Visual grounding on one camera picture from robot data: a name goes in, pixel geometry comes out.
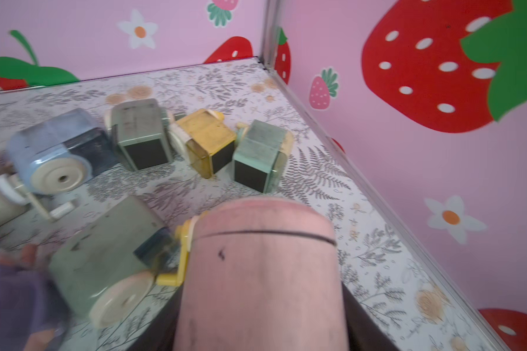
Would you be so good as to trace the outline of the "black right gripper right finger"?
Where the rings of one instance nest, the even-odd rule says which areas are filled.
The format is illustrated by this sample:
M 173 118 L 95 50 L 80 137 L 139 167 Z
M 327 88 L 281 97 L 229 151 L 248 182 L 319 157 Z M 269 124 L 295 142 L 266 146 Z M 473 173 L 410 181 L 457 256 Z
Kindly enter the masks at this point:
M 342 291 L 350 351 L 399 351 L 344 284 Z

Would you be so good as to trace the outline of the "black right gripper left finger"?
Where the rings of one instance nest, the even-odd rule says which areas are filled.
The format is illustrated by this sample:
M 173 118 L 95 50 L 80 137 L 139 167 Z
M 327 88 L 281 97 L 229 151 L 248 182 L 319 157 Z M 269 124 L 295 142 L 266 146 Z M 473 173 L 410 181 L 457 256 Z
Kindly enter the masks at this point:
M 172 351 L 182 302 L 183 287 L 179 287 L 149 327 L 127 351 Z

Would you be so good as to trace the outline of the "grey green round sharpener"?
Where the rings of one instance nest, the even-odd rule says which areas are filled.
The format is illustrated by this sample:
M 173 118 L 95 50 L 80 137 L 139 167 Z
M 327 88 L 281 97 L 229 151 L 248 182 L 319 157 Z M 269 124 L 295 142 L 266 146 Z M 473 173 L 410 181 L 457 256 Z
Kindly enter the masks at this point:
M 176 246 L 164 221 L 130 196 L 68 239 L 48 270 L 72 312 L 102 329 L 140 304 Z

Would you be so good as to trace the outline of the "pink round pencil sharpener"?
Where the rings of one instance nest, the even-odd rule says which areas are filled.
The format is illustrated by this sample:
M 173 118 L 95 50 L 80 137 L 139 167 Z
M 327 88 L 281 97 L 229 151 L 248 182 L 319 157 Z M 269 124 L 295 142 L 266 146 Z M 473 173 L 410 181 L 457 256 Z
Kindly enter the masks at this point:
M 223 203 L 180 228 L 189 257 L 175 350 L 347 350 L 335 230 L 279 197 Z

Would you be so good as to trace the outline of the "yellow pencil sharpener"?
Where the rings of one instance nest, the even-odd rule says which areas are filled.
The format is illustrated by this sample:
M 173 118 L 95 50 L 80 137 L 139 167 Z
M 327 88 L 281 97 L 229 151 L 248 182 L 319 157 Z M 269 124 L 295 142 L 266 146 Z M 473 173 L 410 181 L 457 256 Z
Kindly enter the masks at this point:
M 186 220 L 182 225 L 176 227 L 174 238 L 177 241 L 177 248 L 172 252 L 170 262 L 176 262 L 171 266 L 170 271 L 159 273 L 155 280 L 156 285 L 180 287 L 185 281 L 190 251 L 193 243 L 193 232 L 197 222 L 209 212 L 204 211 Z
M 203 178 L 212 178 L 231 162 L 237 140 L 224 124 L 224 114 L 207 109 L 175 116 L 168 135 L 174 150 Z

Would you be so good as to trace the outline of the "mint green pencil sharpener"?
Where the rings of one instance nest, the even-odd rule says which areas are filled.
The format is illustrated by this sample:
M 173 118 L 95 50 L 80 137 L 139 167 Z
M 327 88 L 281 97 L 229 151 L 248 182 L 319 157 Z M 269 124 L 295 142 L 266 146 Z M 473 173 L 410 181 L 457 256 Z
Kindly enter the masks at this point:
M 232 159 L 234 181 L 262 194 L 274 193 L 294 145 L 292 132 L 263 121 L 237 123 Z

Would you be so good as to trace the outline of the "grey green pencil sharpener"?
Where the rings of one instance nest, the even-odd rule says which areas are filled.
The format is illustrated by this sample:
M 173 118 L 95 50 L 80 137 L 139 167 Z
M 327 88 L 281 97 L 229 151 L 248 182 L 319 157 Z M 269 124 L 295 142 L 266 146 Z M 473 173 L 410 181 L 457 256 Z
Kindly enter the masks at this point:
M 114 153 L 129 171 L 174 161 L 167 134 L 168 114 L 156 99 L 115 105 L 104 116 Z

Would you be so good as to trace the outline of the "light blue pencil sharpener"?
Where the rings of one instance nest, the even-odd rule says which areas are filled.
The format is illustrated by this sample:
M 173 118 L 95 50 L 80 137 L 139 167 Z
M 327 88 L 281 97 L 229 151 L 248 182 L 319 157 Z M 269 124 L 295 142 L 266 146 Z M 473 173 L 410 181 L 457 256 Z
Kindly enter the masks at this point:
M 15 173 L 0 175 L 0 193 L 16 205 L 33 205 L 50 222 L 75 206 L 48 210 L 39 195 L 72 191 L 118 163 L 106 130 L 81 108 L 16 132 L 7 156 Z

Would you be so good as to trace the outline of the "cream white pencil sharpener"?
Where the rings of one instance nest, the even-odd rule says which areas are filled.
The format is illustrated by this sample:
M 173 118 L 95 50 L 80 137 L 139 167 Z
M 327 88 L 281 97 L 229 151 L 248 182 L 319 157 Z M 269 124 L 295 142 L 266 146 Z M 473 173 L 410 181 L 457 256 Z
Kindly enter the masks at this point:
M 28 211 L 26 194 L 18 175 L 0 168 L 0 226 Z

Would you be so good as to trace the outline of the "purple pencil sharpener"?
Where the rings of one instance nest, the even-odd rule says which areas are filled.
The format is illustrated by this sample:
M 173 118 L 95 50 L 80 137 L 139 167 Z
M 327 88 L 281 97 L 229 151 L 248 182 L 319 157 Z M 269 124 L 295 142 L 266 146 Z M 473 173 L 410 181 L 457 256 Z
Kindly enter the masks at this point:
M 47 273 L 36 268 L 37 246 L 16 257 L 0 249 L 0 350 L 58 350 L 68 308 Z

